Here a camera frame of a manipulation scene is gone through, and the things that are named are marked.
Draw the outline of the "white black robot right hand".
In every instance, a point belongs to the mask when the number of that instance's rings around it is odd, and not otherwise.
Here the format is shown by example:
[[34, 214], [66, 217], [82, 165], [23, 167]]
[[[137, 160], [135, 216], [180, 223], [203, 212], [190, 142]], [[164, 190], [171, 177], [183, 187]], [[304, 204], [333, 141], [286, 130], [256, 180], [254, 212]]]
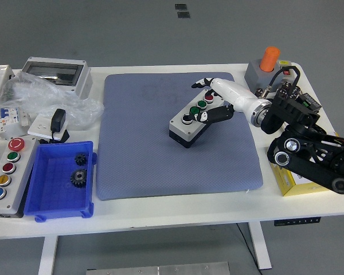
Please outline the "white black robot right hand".
[[264, 110], [264, 100], [256, 97], [250, 90], [237, 82], [221, 78], [203, 78], [195, 82], [192, 88], [211, 87], [225, 101], [233, 105], [236, 112], [245, 115], [248, 122], [259, 127], [262, 119], [260, 114]]

